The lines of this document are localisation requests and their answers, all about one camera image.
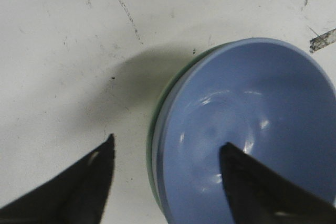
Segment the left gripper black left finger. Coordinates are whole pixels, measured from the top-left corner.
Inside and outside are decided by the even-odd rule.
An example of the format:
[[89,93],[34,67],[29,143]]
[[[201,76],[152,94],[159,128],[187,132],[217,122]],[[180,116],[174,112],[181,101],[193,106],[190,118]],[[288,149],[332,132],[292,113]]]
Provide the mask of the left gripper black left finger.
[[114,171],[114,135],[56,177],[1,208],[1,223],[100,223]]

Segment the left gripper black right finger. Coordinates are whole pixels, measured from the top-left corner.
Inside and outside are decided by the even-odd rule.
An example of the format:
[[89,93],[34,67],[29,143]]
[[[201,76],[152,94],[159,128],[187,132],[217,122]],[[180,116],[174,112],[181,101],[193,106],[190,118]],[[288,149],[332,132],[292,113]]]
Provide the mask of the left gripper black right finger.
[[300,188],[228,142],[219,151],[234,223],[335,223],[335,206]]

